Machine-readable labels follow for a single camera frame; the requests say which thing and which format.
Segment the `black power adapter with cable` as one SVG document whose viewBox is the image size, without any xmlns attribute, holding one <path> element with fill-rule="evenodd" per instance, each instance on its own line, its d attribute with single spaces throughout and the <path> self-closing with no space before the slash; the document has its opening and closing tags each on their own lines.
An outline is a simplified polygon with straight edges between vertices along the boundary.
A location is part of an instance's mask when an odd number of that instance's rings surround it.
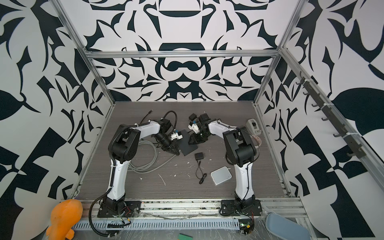
<svg viewBox="0 0 384 240">
<path fill-rule="evenodd" d="M 191 115 L 189 116 L 189 120 L 190 120 L 191 122 L 195 121 L 196 119 L 197 119 L 197 115 L 196 115 L 196 114 L 191 114 Z"/>
</svg>

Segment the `black network switch box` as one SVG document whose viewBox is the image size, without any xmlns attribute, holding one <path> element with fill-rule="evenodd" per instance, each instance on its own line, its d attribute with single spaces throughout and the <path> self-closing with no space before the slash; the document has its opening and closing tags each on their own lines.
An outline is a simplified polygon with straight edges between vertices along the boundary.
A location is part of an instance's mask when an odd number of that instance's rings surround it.
<svg viewBox="0 0 384 240">
<path fill-rule="evenodd" d="M 190 145 L 189 144 L 190 135 L 187 133 L 186 130 L 182 130 L 179 133 L 183 137 L 180 140 L 177 140 L 177 146 L 181 150 L 181 153 L 184 156 L 187 156 L 190 153 L 192 153 L 193 151 L 198 149 L 198 145 L 194 145 L 194 144 Z"/>
</svg>

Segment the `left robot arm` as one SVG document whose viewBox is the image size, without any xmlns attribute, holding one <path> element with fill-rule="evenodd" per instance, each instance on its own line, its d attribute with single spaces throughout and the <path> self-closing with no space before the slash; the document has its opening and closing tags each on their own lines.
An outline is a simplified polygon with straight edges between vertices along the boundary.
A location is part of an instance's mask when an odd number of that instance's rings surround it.
<svg viewBox="0 0 384 240">
<path fill-rule="evenodd" d="M 102 208 L 120 215 L 125 201 L 125 181 L 131 160 L 135 157 L 139 142 L 145 137 L 154 137 L 164 152 L 178 156 L 180 154 L 177 141 L 183 135 L 174 130 L 167 133 L 172 124 L 167 119 L 146 123 L 120 125 L 111 140 L 108 151 L 111 159 L 111 174 L 107 192 L 102 197 Z"/>
</svg>

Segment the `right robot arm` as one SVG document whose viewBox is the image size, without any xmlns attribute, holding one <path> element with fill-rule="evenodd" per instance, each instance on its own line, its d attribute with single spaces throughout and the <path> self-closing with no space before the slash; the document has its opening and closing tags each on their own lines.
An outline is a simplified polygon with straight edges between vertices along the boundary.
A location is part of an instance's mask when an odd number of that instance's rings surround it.
<svg viewBox="0 0 384 240">
<path fill-rule="evenodd" d="M 235 201 L 241 209 L 249 208 L 256 201 L 252 186 L 252 166 L 260 153 L 246 127 L 230 126 L 219 119 L 211 119 L 207 114 L 199 117 L 192 114 L 189 120 L 188 128 L 192 131 L 190 145 L 202 144 L 210 136 L 217 136 L 224 140 L 226 158 L 235 166 Z"/>
</svg>

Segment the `black power adapter centre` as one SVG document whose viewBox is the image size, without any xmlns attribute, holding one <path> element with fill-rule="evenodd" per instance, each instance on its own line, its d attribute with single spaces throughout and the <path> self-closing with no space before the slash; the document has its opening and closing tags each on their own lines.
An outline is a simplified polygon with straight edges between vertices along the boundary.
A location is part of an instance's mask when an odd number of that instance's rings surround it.
<svg viewBox="0 0 384 240">
<path fill-rule="evenodd" d="M 204 154 L 203 153 L 196 153 L 195 154 L 195 160 L 196 160 L 196 162 L 198 164 L 197 170 L 195 172 L 195 176 L 199 179 L 199 184 L 200 185 L 203 184 L 204 180 L 207 177 L 207 173 L 204 173 L 202 168 L 201 168 L 201 163 L 202 163 L 203 159 L 204 159 Z"/>
</svg>

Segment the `white square router box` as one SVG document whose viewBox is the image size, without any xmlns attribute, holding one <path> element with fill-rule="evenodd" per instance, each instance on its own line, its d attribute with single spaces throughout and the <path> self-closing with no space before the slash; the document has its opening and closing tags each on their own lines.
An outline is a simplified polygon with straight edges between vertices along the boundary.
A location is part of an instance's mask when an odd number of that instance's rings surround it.
<svg viewBox="0 0 384 240">
<path fill-rule="evenodd" d="M 217 186 L 230 180 L 232 178 L 232 174 L 230 173 L 228 167 L 222 167 L 211 172 L 211 178 L 214 184 Z"/>
</svg>

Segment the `green object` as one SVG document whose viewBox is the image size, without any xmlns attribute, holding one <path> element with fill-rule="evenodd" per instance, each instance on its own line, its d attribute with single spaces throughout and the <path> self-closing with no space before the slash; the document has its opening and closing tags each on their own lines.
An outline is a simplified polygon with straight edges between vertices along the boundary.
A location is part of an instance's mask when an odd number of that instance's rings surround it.
<svg viewBox="0 0 384 240">
<path fill-rule="evenodd" d="M 187 236 L 187 235 L 184 235 L 184 234 L 179 234 L 178 235 L 178 240 L 193 240 L 193 237 Z"/>
</svg>

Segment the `orange plush toy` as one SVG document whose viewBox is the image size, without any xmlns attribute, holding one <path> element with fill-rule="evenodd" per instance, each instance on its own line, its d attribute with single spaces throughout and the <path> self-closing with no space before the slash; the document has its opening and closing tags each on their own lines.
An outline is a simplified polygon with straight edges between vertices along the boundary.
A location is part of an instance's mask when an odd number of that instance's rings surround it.
<svg viewBox="0 0 384 240">
<path fill-rule="evenodd" d="M 54 207 L 51 212 L 51 226 L 46 230 L 49 240 L 72 240 L 77 224 L 83 214 L 83 206 L 79 200 L 65 200 Z"/>
</svg>

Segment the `grey blue pad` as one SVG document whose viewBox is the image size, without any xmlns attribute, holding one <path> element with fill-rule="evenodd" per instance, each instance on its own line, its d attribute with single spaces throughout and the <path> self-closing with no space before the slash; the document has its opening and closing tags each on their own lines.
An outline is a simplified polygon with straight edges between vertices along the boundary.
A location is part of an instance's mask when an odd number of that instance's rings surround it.
<svg viewBox="0 0 384 240">
<path fill-rule="evenodd" d="M 311 239 L 310 232 L 306 228 L 275 213 L 267 215 L 266 229 L 281 240 Z"/>
</svg>

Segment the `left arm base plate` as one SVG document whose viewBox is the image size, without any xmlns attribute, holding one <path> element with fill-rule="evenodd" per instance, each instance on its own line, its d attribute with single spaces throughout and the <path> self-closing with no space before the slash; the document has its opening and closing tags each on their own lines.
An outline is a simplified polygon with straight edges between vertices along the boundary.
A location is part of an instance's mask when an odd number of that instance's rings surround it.
<svg viewBox="0 0 384 240">
<path fill-rule="evenodd" d="M 99 207 L 98 218 L 130 218 L 141 211 L 141 201 L 120 201 L 101 203 Z"/>
</svg>

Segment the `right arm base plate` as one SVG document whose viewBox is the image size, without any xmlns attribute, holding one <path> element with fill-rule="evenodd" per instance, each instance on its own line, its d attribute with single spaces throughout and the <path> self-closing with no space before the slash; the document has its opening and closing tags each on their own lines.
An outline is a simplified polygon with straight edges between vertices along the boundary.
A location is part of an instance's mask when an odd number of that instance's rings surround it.
<svg viewBox="0 0 384 240">
<path fill-rule="evenodd" d="M 251 217 L 260 216 L 262 212 L 260 200 L 248 199 L 240 202 L 238 200 L 221 200 L 219 213 L 222 216 L 241 216 Z"/>
</svg>

